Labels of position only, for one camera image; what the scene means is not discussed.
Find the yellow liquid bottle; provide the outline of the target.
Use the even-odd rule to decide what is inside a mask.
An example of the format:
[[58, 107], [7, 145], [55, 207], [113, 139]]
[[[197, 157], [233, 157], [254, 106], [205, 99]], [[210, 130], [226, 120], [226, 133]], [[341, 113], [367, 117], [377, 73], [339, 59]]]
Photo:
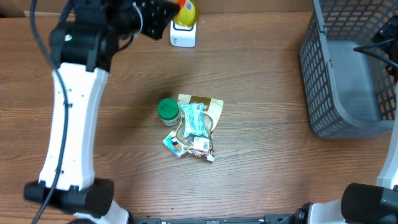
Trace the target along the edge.
[[177, 4], [180, 9], [177, 15], [172, 19], [174, 23], [183, 27], [193, 27], [198, 19], [198, 9], [194, 0], [171, 0]]

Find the green lid jar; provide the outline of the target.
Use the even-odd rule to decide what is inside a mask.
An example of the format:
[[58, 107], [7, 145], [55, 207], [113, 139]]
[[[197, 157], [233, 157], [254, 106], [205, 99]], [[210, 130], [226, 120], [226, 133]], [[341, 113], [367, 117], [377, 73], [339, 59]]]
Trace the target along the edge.
[[157, 105], [157, 112], [162, 123], [166, 126], [175, 126], [180, 121], [180, 108], [172, 98], [164, 98]]

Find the brown snack packet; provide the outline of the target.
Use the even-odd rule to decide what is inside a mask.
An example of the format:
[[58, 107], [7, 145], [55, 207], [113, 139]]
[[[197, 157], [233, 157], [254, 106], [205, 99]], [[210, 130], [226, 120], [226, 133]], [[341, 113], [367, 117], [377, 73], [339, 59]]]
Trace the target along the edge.
[[[221, 112], [223, 110], [224, 101], [217, 100], [214, 98], [179, 94], [178, 103], [179, 103], [179, 105], [181, 105], [182, 103], [183, 104], [204, 103], [205, 109], [204, 109], [204, 113], [203, 113], [203, 121], [205, 124], [205, 129], [208, 133], [208, 137], [205, 137], [205, 136], [199, 136], [199, 137], [204, 137], [204, 138], [208, 138], [208, 139], [212, 140], [213, 139], [213, 131], [215, 130], [216, 125], [218, 124], [218, 121], [220, 119]], [[187, 138], [183, 137], [185, 118], [183, 116], [181, 107], [180, 107], [180, 111], [181, 111], [182, 122], [176, 130], [177, 138], [182, 143], [187, 144], [189, 141], [193, 140], [194, 135], [189, 135], [189, 137], [187, 137]]]

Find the teal snack bar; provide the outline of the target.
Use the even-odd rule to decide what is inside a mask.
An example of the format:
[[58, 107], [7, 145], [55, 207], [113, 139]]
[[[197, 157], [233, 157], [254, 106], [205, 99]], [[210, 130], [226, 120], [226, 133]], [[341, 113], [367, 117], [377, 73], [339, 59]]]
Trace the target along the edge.
[[183, 137], [187, 138], [189, 135], [208, 137], [203, 121], [204, 103], [182, 103], [180, 107], [185, 118]]

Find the teal tissue pack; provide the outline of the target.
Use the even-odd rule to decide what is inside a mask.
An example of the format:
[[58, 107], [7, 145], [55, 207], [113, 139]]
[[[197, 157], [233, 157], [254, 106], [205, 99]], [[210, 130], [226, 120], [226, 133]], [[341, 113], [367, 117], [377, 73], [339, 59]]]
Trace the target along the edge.
[[176, 131], [171, 131], [163, 140], [164, 146], [174, 153], [178, 158], [184, 155], [188, 150], [186, 145], [177, 138]]

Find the white barcode snack packet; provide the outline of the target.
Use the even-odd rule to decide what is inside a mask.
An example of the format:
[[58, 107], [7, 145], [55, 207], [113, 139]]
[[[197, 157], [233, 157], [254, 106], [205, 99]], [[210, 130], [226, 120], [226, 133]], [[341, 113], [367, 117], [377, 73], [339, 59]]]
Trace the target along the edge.
[[210, 162], [215, 160], [213, 142], [208, 138], [194, 136], [193, 140], [187, 143], [187, 151], [194, 156], [201, 157]]

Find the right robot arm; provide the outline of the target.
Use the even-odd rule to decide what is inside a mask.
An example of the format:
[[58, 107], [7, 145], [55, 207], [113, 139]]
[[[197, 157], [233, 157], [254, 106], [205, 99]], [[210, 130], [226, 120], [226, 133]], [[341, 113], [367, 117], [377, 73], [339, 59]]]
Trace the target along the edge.
[[300, 51], [308, 117], [325, 139], [391, 134], [375, 185], [352, 183], [339, 200], [307, 203], [285, 223], [397, 222], [397, 16], [315, 16]]

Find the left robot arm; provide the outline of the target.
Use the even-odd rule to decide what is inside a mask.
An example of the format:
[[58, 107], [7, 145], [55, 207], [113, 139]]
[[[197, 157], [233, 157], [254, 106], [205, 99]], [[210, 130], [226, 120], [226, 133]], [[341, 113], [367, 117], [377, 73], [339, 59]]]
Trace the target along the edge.
[[114, 200], [114, 183], [95, 176], [93, 148], [101, 97], [120, 40], [158, 40], [179, 13], [171, 1], [68, 1], [42, 53], [52, 66], [54, 103], [49, 148], [24, 198], [83, 223], [132, 223]]

